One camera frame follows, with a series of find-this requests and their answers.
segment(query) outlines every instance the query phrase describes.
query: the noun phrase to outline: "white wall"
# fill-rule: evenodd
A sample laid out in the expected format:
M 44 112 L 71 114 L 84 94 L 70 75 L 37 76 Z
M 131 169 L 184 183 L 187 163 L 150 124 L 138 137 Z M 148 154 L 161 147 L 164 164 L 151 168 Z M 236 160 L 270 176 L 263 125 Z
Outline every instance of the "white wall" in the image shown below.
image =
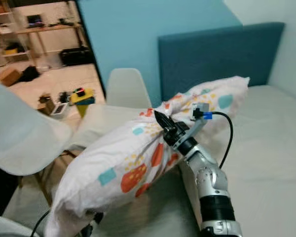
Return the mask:
M 286 23 L 269 84 L 296 97 L 296 0 L 224 0 L 244 24 Z
M 70 1 L 70 3 L 75 20 L 80 21 L 74 2 Z M 29 15 L 42 15 L 42 20 L 46 25 L 57 23 L 59 18 L 69 17 L 67 6 L 64 1 L 16 7 L 13 9 L 13 12 L 18 23 L 24 28 L 28 26 L 26 16 Z M 47 52 L 61 51 L 65 48 L 78 47 L 78 41 L 73 29 L 41 32 L 39 35 L 42 38 Z M 31 33 L 31 38 L 35 51 L 37 53 L 42 53 L 36 34 Z

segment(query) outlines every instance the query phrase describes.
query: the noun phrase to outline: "red object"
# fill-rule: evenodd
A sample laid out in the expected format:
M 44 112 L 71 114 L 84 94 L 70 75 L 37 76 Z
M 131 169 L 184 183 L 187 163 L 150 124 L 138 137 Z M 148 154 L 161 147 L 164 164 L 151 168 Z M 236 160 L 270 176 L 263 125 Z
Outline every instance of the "red object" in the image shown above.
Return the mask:
M 144 174 L 146 173 L 146 170 L 146 165 L 142 164 L 136 169 L 132 169 L 128 173 L 124 174 L 120 184 L 123 193 L 131 191 L 141 181 Z
M 161 163 L 162 155 L 163 155 L 163 144 L 159 143 L 156 150 L 154 150 L 154 153 L 152 155 L 151 165 L 153 167 L 157 166 Z
M 168 161 L 167 166 L 171 166 L 173 162 L 179 159 L 179 155 L 177 153 L 172 154 L 171 159 Z
M 180 99 L 182 95 L 175 95 L 170 100 Z
M 143 184 L 136 192 L 135 197 L 139 197 L 149 188 L 150 184 Z
M 139 115 L 140 116 L 145 115 L 146 117 L 150 117 L 152 115 L 152 111 L 153 111 L 153 108 L 148 108 L 146 111 L 146 114 L 144 112 L 141 112 Z
M 75 93 L 77 94 L 78 97 L 81 97 L 81 96 L 85 95 L 85 91 L 84 91 L 84 89 L 82 87 L 75 90 Z

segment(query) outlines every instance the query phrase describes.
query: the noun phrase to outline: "patterned pillow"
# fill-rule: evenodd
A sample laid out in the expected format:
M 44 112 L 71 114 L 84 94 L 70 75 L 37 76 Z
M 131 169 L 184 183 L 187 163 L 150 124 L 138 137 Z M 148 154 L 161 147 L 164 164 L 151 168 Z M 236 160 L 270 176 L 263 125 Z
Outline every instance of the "patterned pillow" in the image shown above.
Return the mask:
M 206 82 L 178 93 L 156 110 L 189 126 L 194 123 L 189 112 L 197 102 L 209 103 L 210 111 L 233 117 L 247 94 L 248 82 L 241 77 Z M 213 116 L 201 134 L 212 136 L 224 126 L 224 118 Z M 163 141 L 153 109 L 147 109 L 90 145 L 68 166 L 45 235 L 74 236 L 96 212 L 131 202 L 179 161 L 180 156 Z

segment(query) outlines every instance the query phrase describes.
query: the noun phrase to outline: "table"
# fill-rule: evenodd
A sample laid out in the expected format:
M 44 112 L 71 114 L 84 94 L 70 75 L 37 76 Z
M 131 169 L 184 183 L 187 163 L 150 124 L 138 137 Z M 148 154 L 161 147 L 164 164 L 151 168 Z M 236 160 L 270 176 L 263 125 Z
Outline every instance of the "table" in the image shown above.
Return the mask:
M 75 31 L 76 30 L 81 30 L 81 25 L 79 24 L 74 24 L 73 26 L 68 26 L 68 25 L 57 25 L 57 26 L 52 26 L 52 27 L 35 27 L 35 28 L 26 28 L 24 30 L 20 30 L 20 31 L 17 31 L 16 34 L 18 35 L 24 35 L 26 34 L 29 38 L 29 46 L 31 48 L 31 57 L 34 61 L 34 64 L 36 65 L 36 60 L 35 60 L 35 57 L 33 55 L 33 43 L 32 43 L 32 40 L 31 40 L 31 37 L 30 37 L 30 33 L 35 33 L 37 35 L 37 38 L 38 38 L 38 41 L 40 43 L 40 46 L 43 50 L 43 54 L 45 56 L 47 56 L 47 52 L 46 52 L 46 48 L 45 48 L 45 45 L 43 43 L 43 40 L 41 39 L 39 33 L 40 32 L 44 32 L 44 31 L 56 31 L 56 30 L 63 30 L 63 29 L 74 29 Z M 78 39 L 78 42 L 80 42 L 80 39 L 79 39 L 79 35 L 78 35 L 78 32 L 76 32 L 76 36 L 77 36 L 77 39 Z

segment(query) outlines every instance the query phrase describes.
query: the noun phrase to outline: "black cable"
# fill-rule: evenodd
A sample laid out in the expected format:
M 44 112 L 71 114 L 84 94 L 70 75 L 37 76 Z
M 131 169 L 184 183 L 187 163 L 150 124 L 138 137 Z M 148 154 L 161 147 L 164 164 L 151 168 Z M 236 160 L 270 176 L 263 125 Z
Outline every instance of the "black cable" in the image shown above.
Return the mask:
M 230 137 L 229 137 L 229 142 L 228 142 L 228 146 L 227 146 L 227 149 L 225 151 L 225 155 L 223 156 L 222 158 L 222 161 L 221 161 L 221 164 L 219 165 L 219 168 L 221 169 L 226 158 L 227 158 L 227 155 L 228 155 L 228 152 L 229 152 L 229 149 L 230 149 L 230 146 L 231 146 L 231 143 L 232 143 L 232 137 L 233 137 L 233 126 L 232 126 L 232 121 L 231 119 L 229 118 L 229 116 L 227 114 L 224 114 L 222 112 L 212 112 L 212 114 L 214 115 L 221 115 L 221 116 L 224 116 L 227 120 L 228 120 L 228 123 L 229 123 L 229 127 L 230 127 Z
M 50 212 L 50 210 L 48 210 L 47 212 L 45 212 L 44 215 L 42 215 L 42 216 L 40 217 L 40 219 L 36 222 L 36 224 L 35 224 L 35 226 L 34 226 L 34 229 L 33 229 L 32 233 L 31 233 L 31 236 L 30 236 L 30 237 L 34 237 L 34 234 L 35 234 L 35 232 L 36 232 L 36 229 L 38 228 L 38 226 L 39 226 L 39 224 L 41 223 L 41 221 L 45 218 L 45 216 L 48 215 L 49 212 Z

